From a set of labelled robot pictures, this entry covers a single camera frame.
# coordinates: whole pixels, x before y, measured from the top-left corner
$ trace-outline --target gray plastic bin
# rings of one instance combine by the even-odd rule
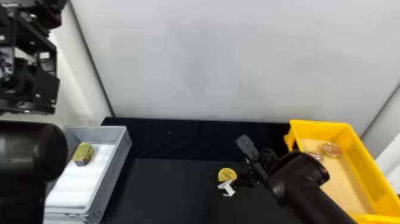
[[[68,158],[81,142],[91,144],[115,144],[112,159],[101,174],[89,204],[85,207],[45,207],[44,224],[100,223],[113,193],[132,141],[124,126],[70,127],[65,130],[68,141]]]

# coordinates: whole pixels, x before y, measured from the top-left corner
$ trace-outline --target white foam insert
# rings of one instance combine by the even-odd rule
[[[86,166],[70,161],[46,199],[51,207],[86,207],[101,184],[103,173],[116,150],[114,144],[92,144],[93,157]]]

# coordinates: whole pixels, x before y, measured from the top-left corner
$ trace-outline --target yellow plastic tray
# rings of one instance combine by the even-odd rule
[[[289,151],[295,143],[300,151],[318,153],[322,153],[320,144],[326,141],[337,144],[342,156],[324,156],[322,161],[330,174],[322,190],[357,223],[400,224],[398,196],[349,124],[291,120],[284,139]]]

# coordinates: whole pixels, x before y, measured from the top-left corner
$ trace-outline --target yellow battery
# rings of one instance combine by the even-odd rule
[[[93,150],[91,144],[81,143],[76,148],[74,156],[72,156],[72,160],[75,161],[78,166],[85,166],[89,163],[94,152],[95,151]]]

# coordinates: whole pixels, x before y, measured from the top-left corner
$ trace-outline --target black tabletop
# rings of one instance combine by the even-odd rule
[[[299,223],[262,185],[226,198],[217,173],[245,169],[235,139],[287,153],[288,124],[106,118],[133,141],[102,223]]]

